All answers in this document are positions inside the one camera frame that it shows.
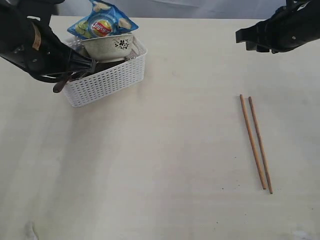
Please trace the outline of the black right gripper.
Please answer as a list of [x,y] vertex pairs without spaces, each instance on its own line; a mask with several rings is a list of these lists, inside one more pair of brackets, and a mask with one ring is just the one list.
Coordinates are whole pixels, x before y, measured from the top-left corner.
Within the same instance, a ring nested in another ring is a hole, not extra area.
[[235,32],[235,42],[247,51],[285,53],[320,39],[320,6],[286,4],[267,20]]

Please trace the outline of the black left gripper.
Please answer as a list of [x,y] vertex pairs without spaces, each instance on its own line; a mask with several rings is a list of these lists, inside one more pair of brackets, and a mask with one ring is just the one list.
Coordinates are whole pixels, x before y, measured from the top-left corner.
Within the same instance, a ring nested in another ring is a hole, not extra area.
[[96,63],[62,43],[48,25],[18,24],[14,29],[14,65],[40,82],[57,83],[70,72],[93,73]]

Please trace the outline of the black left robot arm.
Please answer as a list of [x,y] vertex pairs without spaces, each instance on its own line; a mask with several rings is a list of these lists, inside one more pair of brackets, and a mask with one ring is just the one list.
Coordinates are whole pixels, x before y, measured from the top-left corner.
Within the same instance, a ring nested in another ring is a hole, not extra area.
[[50,27],[60,0],[2,0],[0,56],[34,79],[58,83],[72,74],[93,72],[95,60],[65,45]]

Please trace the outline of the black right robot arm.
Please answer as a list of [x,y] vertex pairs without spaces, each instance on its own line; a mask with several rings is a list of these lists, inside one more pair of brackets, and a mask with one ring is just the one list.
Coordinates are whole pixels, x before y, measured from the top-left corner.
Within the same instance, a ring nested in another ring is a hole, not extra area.
[[235,32],[235,42],[247,51],[286,53],[320,38],[320,2],[287,0],[274,14]]

